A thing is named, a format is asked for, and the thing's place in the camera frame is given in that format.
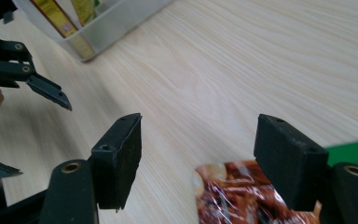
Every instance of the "white plastic container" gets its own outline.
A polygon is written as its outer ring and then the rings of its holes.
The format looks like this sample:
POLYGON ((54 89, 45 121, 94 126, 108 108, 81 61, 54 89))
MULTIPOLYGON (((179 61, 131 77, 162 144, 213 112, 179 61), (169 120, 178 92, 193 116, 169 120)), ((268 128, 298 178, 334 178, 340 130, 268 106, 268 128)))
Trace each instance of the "white plastic container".
POLYGON ((66 38, 54 29, 30 0, 12 1, 38 29, 61 45, 69 54, 81 61, 86 61, 109 47, 172 0, 101 1, 101 4, 95 8, 97 17, 86 26, 80 28, 77 17, 71 17, 78 31, 66 38), (82 48, 89 47, 92 48, 92 53, 85 54, 82 48))

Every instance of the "red brown snack bag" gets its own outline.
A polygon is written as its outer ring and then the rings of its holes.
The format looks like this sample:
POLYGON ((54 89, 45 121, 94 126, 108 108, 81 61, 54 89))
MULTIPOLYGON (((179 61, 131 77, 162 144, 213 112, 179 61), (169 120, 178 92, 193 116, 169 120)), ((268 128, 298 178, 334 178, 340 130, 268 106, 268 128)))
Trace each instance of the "red brown snack bag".
POLYGON ((194 174, 200 224, 319 224, 313 212, 286 207, 255 161, 206 164, 194 174))

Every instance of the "green object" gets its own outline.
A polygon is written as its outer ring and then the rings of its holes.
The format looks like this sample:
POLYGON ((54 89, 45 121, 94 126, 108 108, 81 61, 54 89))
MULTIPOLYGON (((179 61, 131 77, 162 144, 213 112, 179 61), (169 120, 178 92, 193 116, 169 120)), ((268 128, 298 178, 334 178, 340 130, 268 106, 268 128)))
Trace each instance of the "green object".
POLYGON ((358 142, 328 147, 327 151, 330 153, 328 159, 330 166, 343 161, 358 164, 358 142))

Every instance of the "light wood surface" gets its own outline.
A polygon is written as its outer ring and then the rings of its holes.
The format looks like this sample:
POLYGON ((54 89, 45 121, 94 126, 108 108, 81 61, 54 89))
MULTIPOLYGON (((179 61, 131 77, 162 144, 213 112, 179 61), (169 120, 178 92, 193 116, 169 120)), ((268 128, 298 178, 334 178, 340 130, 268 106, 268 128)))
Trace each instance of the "light wood surface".
POLYGON ((134 112, 141 164, 126 208, 100 211, 101 223, 197 223, 195 167, 252 160, 260 113, 323 147, 358 140, 358 1, 176 0, 88 63, 19 13, 0 38, 23 42, 74 109, 3 89, 0 161, 24 172, 4 180, 8 203, 134 112))

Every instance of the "snack package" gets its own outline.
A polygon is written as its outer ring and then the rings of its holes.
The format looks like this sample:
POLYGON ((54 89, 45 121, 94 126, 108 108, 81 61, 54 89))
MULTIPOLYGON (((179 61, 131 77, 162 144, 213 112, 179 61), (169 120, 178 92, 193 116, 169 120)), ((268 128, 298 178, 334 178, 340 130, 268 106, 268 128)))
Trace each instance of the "snack package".
POLYGON ((194 186, 200 224, 319 224, 321 205, 313 212, 286 207, 256 161, 197 167, 194 186))

